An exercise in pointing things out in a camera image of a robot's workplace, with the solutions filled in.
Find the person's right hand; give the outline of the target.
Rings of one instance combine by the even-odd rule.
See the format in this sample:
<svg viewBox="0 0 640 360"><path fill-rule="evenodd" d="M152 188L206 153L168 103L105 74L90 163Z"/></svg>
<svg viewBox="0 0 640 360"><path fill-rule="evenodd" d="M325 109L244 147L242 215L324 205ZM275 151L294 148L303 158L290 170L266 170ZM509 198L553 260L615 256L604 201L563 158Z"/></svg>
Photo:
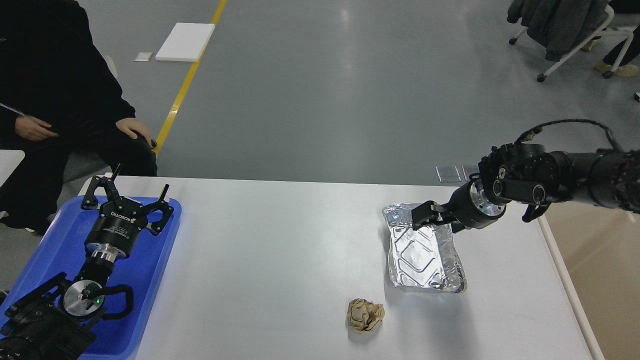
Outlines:
<svg viewBox="0 0 640 360"><path fill-rule="evenodd" d="M14 132L18 137L31 142L57 138L58 133L51 130L52 125L30 115L18 115L14 121Z"/></svg>

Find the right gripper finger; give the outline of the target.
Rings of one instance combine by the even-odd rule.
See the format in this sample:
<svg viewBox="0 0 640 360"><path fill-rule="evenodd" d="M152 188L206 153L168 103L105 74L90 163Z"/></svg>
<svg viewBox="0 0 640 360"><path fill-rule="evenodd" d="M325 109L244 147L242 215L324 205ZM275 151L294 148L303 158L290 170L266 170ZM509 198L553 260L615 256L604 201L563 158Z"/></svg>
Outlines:
<svg viewBox="0 0 640 360"><path fill-rule="evenodd" d="M421 203L411 210L412 230L418 231L426 226L441 226L448 223L443 214L447 212L443 205L439 205L433 200Z"/></svg>

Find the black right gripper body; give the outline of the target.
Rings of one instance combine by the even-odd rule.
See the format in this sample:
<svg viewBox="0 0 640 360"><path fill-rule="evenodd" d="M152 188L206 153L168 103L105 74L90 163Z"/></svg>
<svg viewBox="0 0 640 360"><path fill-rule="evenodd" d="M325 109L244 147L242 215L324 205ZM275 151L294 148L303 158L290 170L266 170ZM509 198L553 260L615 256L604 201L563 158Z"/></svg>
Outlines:
<svg viewBox="0 0 640 360"><path fill-rule="evenodd" d="M439 215L444 224L450 224L453 233L462 230L484 229L495 223L506 212L506 205L493 203L486 195L482 180L469 180L442 205Z"/></svg>

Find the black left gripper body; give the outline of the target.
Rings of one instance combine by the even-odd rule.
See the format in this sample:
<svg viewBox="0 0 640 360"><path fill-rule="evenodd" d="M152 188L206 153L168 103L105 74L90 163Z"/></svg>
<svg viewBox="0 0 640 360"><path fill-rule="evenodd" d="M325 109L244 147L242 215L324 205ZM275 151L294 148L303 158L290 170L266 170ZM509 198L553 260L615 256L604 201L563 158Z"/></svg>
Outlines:
<svg viewBox="0 0 640 360"><path fill-rule="evenodd" d="M128 259L142 229L149 223L150 209L128 197L100 206L98 217L84 241L88 256L108 254L108 260Z"/></svg>

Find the person's left hand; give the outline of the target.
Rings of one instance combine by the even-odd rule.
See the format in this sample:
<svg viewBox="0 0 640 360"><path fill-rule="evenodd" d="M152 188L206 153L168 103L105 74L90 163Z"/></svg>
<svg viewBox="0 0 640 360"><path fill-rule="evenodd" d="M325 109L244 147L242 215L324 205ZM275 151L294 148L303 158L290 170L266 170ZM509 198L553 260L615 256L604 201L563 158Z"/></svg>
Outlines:
<svg viewBox="0 0 640 360"><path fill-rule="evenodd" d="M141 120L138 120L134 117L126 117L118 120L115 123L115 126L122 133L128 135L131 139L138 139L142 137L144 141L148 144L148 146L153 149L153 137L150 133L149 128L142 123Z"/></svg>

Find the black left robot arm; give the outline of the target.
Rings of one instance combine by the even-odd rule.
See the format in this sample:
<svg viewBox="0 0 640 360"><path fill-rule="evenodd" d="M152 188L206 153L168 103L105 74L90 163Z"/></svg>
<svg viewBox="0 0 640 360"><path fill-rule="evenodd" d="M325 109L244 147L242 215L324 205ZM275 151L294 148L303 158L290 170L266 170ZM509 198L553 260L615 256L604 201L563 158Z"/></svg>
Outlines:
<svg viewBox="0 0 640 360"><path fill-rule="evenodd" d="M25 294L5 311L1 328L3 360L77 360L96 340L92 327L117 321L135 308L129 284L109 285L116 262L128 259L142 232L158 236L174 208L165 184L158 199L141 203L123 197L115 186L118 171L94 177L80 205L95 211L84 241L85 260L73 280L60 272Z"/></svg>

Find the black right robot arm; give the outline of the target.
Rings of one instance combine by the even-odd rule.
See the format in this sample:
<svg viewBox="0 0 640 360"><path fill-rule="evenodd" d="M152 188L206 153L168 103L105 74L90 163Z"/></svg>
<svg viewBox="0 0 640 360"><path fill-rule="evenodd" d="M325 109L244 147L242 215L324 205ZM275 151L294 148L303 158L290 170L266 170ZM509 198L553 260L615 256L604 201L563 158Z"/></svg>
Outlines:
<svg viewBox="0 0 640 360"><path fill-rule="evenodd" d="M553 203L569 201L638 214L639 151L624 151L612 130L599 121L582 123L604 130L610 148L547 152L533 139L551 122L539 124L513 142L493 146L447 203L429 200L412 209L412 228L450 224L454 233L486 228L505 214L510 202L526 205L524 223L541 217Z"/></svg>

